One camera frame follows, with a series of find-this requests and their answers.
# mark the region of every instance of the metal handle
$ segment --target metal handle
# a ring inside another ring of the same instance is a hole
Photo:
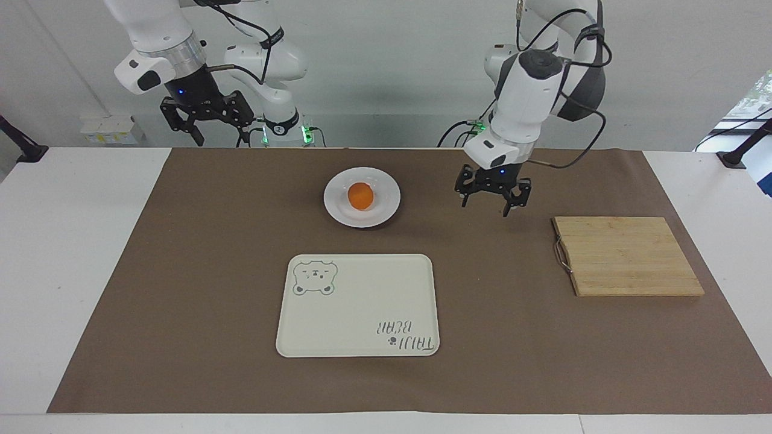
[[[560,245],[560,234],[557,235],[554,247],[555,247],[555,257],[557,258],[557,261],[562,265],[564,270],[566,270],[566,273],[573,274],[574,271],[571,269],[571,266],[567,264],[568,259],[566,258],[565,252],[563,252],[563,246]]]

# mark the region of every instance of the white wall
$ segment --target white wall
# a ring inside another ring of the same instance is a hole
[[[477,116],[492,99],[483,56],[493,43],[513,40],[515,3],[276,0],[287,37],[310,58],[308,75],[290,87],[331,146],[433,146],[446,125]],[[28,4],[36,16],[21,14],[25,21],[17,22],[18,12],[8,15]],[[607,68],[601,110],[609,125],[599,147],[690,150],[772,67],[768,0],[604,6],[615,60]],[[247,40],[207,9],[185,14],[209,42],[210,63],[227,45]],[[17,113],[27,134],[82,144],[78,117],[102,104],[112,114],[135,115],[152,146],[191,145],[158,113],[163,90],[136,97],[115,80],[113,68],[131,47],[102,0],[6,0],[0,17],[0,110]],[[27,28],[37,19],[45,32]],[[52,41],[40,42],[47,32]],[[58,60],[46,52],[57,46]],[[246,92],[218,79],[225,92]],[[203,125],[209,146],[235,142],[231,127]],[[552,119],[540,145],[583,147],[597,125]]]

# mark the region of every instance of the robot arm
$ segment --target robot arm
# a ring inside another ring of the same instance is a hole
[[[527,203],[530,179],[518,179],[518,174],[542,123],[550,113],[572,121],[588,116],[605,88],[601,0],[519,0],[517,14],[527,45],[498,45],[488,52],[485,69],[496,84],[496,105],[488,127],[464,147],[480,169],[475,173],[465,165],[455,186],[464,198],[462,206],[475,192],[503,195],[505,216]],[[558,29],[573,38],[569,50],[559,46]],[[520,193],[512,193],[513,188]]]
[[[303,78],[308,70],[306,57],[284,38],[284,30],[270,2],[242,0],[236,5],[236,15],[263,27],[271,35],[269,38],[263,32],[237,22],[239,30],[258,39],[260,43],[230,46],[225,51],[225,63],[260,74],[266,72],[266,82],[258,83],[242,70],[229,70],[233,78],[248,86],[260,100],[262,116],[266,121],[264,141],[274,146],[305,144],[307,139],[303,114],[297,110],[292,93],[281,82]]]
[[[174,131],[189,133],[199,146],[204,143],[195,126],[197,120],[220,120],[239,130],[249,143],[247,127],[255,120],[251,107],[237,90],[223,96],[206,64],[205,51],[190,23],[182,15],[178,0],[104,0],[113,17],[126,29],[134,50],[115,69],[121,84],[139,95],[164,84],[171,97],[164,98],[161,111]],[[267,0],[195,0],[195,4],[217,6],[237,4],[237,13],[268,33],[239,22],[240,31],[259,44],[229,47],[226,62],[250,72],[232,75],[253,89],[264,109],[264,118],[277,141],[304,143],[302,116],[294,107],[292,94],[279,80],[296,80],[306,73],[305,56],[284,40],[273,6]],[[185,5],[193,5],[185,0]],[[265,72],[271,84],[253,76]],[[180,117],[187,114],[187,119]]]

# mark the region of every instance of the table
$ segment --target table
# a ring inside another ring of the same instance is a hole
[[[41,415],[168,153],[56,148],[38,164],[17,166],[0,185],[0,245],[12,246],[0,253],[5,281],[0,289],[0,414],[6,415],[0,417],[0,431],[59,426],[65,432],[67,427],[96,432],[114,422],[145,432],[168,432],[178,422],[182,430],[202,432],[228,425],[287,431],[313,427],[318,432],[346,432],[349,426],[353,432],[363,424],[375,429],[378,423],[404,426],[408,432],[429,427],[438,432],[470,427],[620,432],[620,427],[636,426],[656,426],[660,432],[722,432],[727,426],[761,432],[772,427],[770,415]],[[645,155],[769,371],[772,294],[765,289],[772,270],[763,253],[772,245],[772,202],[744,171],[725,169],[711,154]],[[733,233],[725,230],[729,227]]]

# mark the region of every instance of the wooden cutting board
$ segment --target wooden cutting board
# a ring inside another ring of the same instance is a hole
[[[692,267],[662,217],[555,217],[579,297],[701,296]]]

